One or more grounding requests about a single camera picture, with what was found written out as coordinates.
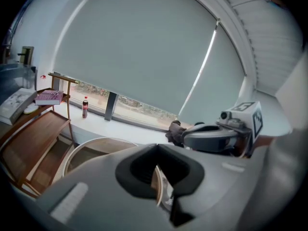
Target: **window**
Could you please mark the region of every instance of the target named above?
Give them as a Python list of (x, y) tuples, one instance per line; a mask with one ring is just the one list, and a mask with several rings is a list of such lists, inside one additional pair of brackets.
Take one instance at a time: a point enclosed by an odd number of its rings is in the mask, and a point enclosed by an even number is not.
[[(67, 81), (60, 80), (59, 89), (63, 90), (66, 93), (67, 85)], [(108, 119), (106, 118), (107, 113), (105, 111), (107, 108), (109, 94), (109, 91), (83, 81), (80, 81), (79, 84), (71, 83), (70, 87), (71, 102), (73, 104), (75, 99), (75, 103), (80, 105), (80, 102), (82, 102), (85, 96), (87, 96), (89, 105), (98, 108), (94, 108), (94, 110), (98, 112), (97, 114), (99, 115), (103, 114), (105, 116), (105, 119), (107, 120), (110, 120), (113, 117), (119, 118), (119, 120), (122, 120), (122, 122), (128, 121), (129, 124), (135, 124), (136, 126), (145, 125), (152, 129), (158, 128), (158, 130), (168, 130), (170, 123), (177, 119), (177, 115), (175, 114), (120, 95), (114, 103), (114, 113), (112, 114), (112, 112), (109, 112), (110, 115), (108, 115)], [(181, 126), (184, 128), (191, 127), (190, 124), (186, 124), (183, 122), (181, 122)]]
[(117, 115), (149, 123), (165, 130), (168, 130), (170, 123), (177, 118), (175, 114), (123, 96), (118, 97), (115, 107)]
[[(61, 80), (60, 90), (67, 92), (67, 85), (67, 81)], [(106, 110), (109, 91), (81, 81), (79, 84), (71, 83), (70, 95), (71, 98), (81, 102), (85, 99), (85, 96), (87, 96), (89, 105)]]

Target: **window frame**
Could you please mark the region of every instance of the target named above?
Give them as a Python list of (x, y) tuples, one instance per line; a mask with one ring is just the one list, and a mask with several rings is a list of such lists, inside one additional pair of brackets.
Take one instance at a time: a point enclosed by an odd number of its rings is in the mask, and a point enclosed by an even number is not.
[[(62, 74), (57, 73), (57, 72), (54, 72), (54, 74), (63, 76)], [(53, 89), (60, 90), (60, 81), (54, 82)], [(114, 92), (110, 92), (109, 97), (108, 97), (108, 101), (107, 101), (106, 110), (100, 109), (98, 107), (95, 107), (95, 106), (89, 104), (88, 111), (91, 112), (91, 113), (94, 113), (96, 115), (103, 116), (106, 121), (113, 120), (113, 121), (122, 122), (122, 123), (125, 123), (125, 124), (140, 127), (140, 128), (150, 129), (150, 130), (159, 131), (159, 132), (167, 132), (166, 129), (160, 128), (159, 126), (156, 126), (154, 124), (143, 122), (143, 121), (138, 121), (138, 120), (133, 119), (133, 118), (129, 118), (129, 117), (126, 117), (126, 116), (123, 116), (123, 115), (115, 114), (114, 111), (115, 111), (115, 107), (116, 107), (116, 102), (118, 100), (118, 96), (119, 96), (119, 94), (116, 94)], [(82, 101), (74, 99), (74, 98), (70, 98), (69, 100), (70, 100), (69, 103), (71, 105), (82, 109)]]

